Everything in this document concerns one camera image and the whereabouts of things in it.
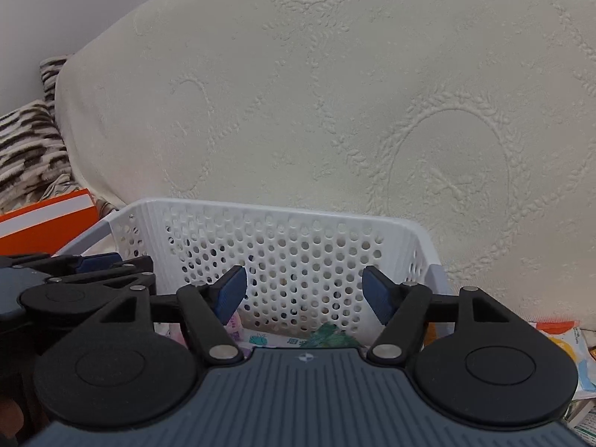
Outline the large cream embossed cushion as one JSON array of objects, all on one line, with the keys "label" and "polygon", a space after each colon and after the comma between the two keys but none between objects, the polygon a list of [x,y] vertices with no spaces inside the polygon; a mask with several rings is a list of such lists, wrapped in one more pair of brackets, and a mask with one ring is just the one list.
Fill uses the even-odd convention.
[{"label": "large cream embossed cushion", "polygon": [[454,285],[595,324],[595,0],[150,0],[56,102],[111,202],[407,218]]}]

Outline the zebra striped pillow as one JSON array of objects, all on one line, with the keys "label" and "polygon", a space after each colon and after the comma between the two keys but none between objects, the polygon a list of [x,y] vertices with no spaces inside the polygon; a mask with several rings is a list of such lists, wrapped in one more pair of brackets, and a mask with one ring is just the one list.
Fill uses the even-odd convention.
[{"label": "zebra striped pillow", "polygon": [[39,64],[44,96],[1,117],[1,212],[79,191],[56,122],[54,98],[66,56]]}]

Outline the wet wipes pack purple lid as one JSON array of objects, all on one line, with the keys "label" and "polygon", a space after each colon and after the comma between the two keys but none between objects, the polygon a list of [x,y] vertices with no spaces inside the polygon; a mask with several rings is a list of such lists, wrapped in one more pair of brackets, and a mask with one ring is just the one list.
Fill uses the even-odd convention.
[{"label": "wet wipes pack purple lid", "polygon": [[[178,323],[155,323],[153,327],[155,327],[156,333],[169,337],[183,346],[186,345],[181,327]],[[237,346],[244,352],[252,351],[256,347],[299,348],[306,342],[306,339],[304,338],[258,332],[256,330],[244,328],[240,321],[240,315],[237,312],[232,315],[231,319],[224,326],[224,329]]]}]

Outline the orange white box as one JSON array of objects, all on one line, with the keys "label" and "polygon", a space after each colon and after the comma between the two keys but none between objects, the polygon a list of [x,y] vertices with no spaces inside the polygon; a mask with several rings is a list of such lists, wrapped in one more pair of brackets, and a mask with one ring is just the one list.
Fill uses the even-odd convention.
[{"label": "orange white box", "polygon": [[88,190],[42,200],[1,215],[0,252],[54,254],[98,221]]}]

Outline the white perforated plastic basket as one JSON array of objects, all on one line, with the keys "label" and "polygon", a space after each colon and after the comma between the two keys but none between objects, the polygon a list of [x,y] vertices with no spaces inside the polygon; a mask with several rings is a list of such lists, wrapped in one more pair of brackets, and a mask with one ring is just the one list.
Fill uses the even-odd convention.
[{"label": "white perforated plastic basket", "polygon": [[453,291],[427,232],[398,218],[147,199],[101,219],[61,253],[82,254],[105,237],[123,259],[149,255],[165,295],[243,266],[241,324],[284,336],[305,337],[330,322],[371,344],[382,325],[362,291],[369,265],[395,283]]}]

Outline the green crumpled snack wrapper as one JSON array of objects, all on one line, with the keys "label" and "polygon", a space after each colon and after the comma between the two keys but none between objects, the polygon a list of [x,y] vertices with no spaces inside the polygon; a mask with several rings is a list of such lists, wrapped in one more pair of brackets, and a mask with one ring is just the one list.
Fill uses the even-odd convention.
[{"label": "green crumpled snack wrapper", "polygon": [[324,323],[310,334],[302,348],[361,348],[354,337],[349,336],[333,323]]}]

